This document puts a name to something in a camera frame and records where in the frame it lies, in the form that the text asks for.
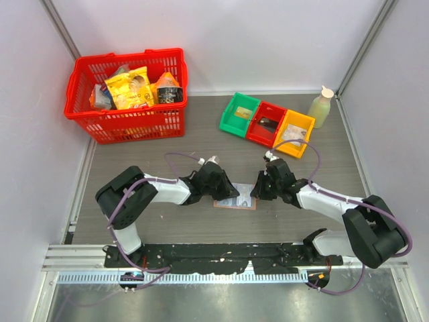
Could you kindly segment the pink leather card holder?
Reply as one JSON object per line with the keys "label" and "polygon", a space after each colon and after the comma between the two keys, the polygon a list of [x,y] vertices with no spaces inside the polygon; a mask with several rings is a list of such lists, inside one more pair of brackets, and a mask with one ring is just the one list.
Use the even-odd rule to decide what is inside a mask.
{"label": "pink leather card holder", "polygon": [[256,199],[253,198],[253,206],[252,208],[238,207],[236,206],[236,197],[231,199],[225,199],[223,201],[214,201],[214,207],[218,208],[228,208],[228,209],[240,209],[240,210],[256,210],[257,203]]}

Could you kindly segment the white VIP credit card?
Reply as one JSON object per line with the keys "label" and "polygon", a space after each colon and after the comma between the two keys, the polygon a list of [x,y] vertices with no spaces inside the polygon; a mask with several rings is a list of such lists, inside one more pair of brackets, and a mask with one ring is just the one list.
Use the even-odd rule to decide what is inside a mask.
{"label": "white VIP credit card", "polygon": [[287,124],[285,130],[282,132],[282,141],[290,141],[291,144],[300,147],[301,143],[298,140],[306,138],[307,130],[297,125]]}

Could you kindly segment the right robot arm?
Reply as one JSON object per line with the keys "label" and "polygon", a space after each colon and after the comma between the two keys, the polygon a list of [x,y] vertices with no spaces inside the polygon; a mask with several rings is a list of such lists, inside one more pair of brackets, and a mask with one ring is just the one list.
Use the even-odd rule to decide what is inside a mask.
{"label": "right robot arm", "polygon": [[280,198],[298,209],[317,212],[343,224],[342,231],[322,230],[302,249],[305,261],[317,265],[326,256],[355,257],[369,268],[410,248],[410,239],[391,214],[384,200],[366,199],[325,190],[307,179],[296,179],[288,164],[276,156],[266,156],[251,196],[264,201]]}

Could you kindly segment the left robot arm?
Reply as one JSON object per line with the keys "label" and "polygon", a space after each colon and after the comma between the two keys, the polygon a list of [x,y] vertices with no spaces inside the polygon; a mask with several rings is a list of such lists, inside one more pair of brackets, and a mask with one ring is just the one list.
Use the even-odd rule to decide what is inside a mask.
{"label": "left robot arm", "polygon": [[213,156],[198,159],[199,170],[177,179],[160,178],[130,166],[102,187],[95,200],[107,218],[118,259],[129,267],[143,260],[143,242],[135,222],[152,203],[192,205],[203,196],[215,201],[238,197],[239,191]]}

